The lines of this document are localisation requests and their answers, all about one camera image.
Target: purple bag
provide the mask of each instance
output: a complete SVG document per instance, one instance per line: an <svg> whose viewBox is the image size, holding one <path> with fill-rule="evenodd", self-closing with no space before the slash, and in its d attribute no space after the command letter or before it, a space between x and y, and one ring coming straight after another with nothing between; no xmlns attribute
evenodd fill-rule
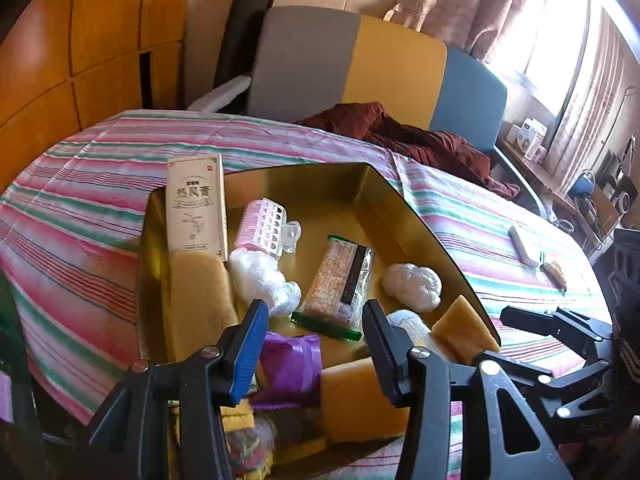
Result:
<svg viewBox="0 0 640 480"><path fill-rule="evenodd" d="M320 337L284 337L267 332L260 364L269 381L251 399L254 410L309 408L320 403Z"/></svg>

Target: bed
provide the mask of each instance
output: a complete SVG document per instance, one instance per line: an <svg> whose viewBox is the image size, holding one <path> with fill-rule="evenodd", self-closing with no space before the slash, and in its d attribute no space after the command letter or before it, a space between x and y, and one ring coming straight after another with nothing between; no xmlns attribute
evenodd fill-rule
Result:
<svg viewBox="0 0 640 480"><path fill-rule="evenodd" d="M13 286L31 373L84 423L138 358L136 258L149 193L164 186L168 158L212 152L222 153L225 171L372 164L449 251L510 357L556 376L582 365L555 339L501 325L500 311L508 304L537 311L563 306L609 321L596 277L573 239L473 184L389 150L293 124L129 111L54 145L0 199L0 261ZM568 273L566 293L518 261L508 236L514 222L560 258ZM454 447L460 441L455 434Z"/></svg>

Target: chair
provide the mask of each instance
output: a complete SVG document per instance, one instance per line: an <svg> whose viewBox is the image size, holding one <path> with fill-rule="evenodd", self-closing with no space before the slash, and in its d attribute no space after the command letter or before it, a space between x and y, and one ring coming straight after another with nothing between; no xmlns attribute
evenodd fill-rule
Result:
<svg viewBox="0 0 640 480"><path fill-rule="evenodd" d="M381 102L397 121L464 137L522 190L518 204L545 209L495 146L507 90L463 52L394 23L323 7L275 7L264 19L251 76L215 88L188 109L215 112L248 92L244 113L295 122L338 103Z"/></svg>

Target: blue chair backrest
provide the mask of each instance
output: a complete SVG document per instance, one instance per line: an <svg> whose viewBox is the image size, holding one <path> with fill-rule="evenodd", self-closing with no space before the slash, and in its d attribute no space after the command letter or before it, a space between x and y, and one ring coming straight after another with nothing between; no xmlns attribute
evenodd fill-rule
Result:
<svg viewBox="0 0 640 480"><path fill-rule="evenodd" d="M464 137L481 152L491 152L498 137L507 89L487 67L455 47L447 64L430 130Z"/></svg>

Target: cardboard box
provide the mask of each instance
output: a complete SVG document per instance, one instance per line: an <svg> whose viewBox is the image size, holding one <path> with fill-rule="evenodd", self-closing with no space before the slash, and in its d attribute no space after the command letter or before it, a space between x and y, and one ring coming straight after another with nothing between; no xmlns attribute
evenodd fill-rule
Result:
<svg viewBox="0 0 640 480"><path fill-rule="evenodd" d="M167 161L166 238L169 252L207 251L228 259L222 156Z"/></svg>
<svg viewBox="0 0 640 480"><path fill-rule="evenodd" d="M598 222L600 222L604 234L609 235L620 220L620 213L598 186L593 189L591 198L598 212Z"/></svg>

